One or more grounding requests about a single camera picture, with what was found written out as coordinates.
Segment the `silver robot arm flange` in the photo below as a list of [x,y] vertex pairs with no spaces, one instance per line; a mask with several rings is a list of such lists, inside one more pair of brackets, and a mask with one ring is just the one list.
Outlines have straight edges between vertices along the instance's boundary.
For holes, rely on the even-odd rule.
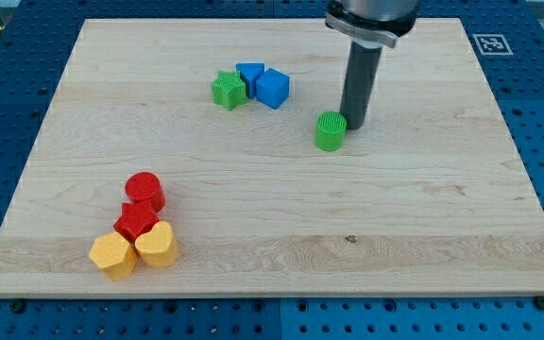
[[363,48],[394,48],[415,25],[418,0],[332,0],[325,26]]

